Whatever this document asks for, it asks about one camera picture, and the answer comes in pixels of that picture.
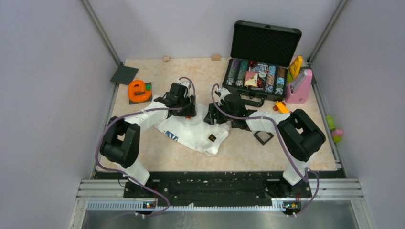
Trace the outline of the white t-shirt garment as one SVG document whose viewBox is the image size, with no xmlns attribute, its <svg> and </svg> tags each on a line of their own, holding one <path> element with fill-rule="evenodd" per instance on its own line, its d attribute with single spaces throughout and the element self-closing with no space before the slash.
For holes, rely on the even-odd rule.
<svg viewBox="0 0 405 229">
<path fill-rule="evenodd" d="M 193 151 L 214 156 L 229 136 L 230 126 L 226 123 L 210 125 L 204 122 L 207 113 L 207 106 L 197 104 L 195 117 L 171 116 L 157 123 L 155 128 L 166 137 Z"/>
</svg>

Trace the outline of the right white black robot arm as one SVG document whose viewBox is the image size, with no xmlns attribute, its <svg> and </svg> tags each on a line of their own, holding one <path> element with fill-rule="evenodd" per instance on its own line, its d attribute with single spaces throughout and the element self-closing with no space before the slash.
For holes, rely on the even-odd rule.
<svg viewBox="0 0 405 229">
<path fill-rule="evenodd" d="M 231 123 L 232 128 L 252 132 L 271 133 L 278 138 L 289 164 L 283 172 L 280 191 L 287 197 L 299 191 L 299 182 L 308 180 L 308 163 L 320 150 L 326 136 L 302 109 L 293 112 L 267 113 L 247 109 L 241 96 L 215 84 L 211 98 L 218 101 L 209 105 L 204 121 L 210 125 Z"/>
</svg>

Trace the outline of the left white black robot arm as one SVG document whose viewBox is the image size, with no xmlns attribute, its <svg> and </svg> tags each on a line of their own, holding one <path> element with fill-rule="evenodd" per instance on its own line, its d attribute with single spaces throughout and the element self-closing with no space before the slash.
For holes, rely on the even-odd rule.
<svg viewBox="0 0 405 229">
<path fill-rule="evenodd" d="M 104 156 L 117 166 L 116 172 L 135 183 L 135 191 L 141 197 L 148 197 L 153 192 L 153 184 L 148 181 L 149 171 L 138 159 L 141 133 L 172 116 L 196 115 L 195 86 L 191 79 L 181 77 L 164 96 L 154 96 L 144 109 L 109 120 L 96 148 L 96 163 L 107 170 L 99 161 L 99 156 Z"/>
</svg>

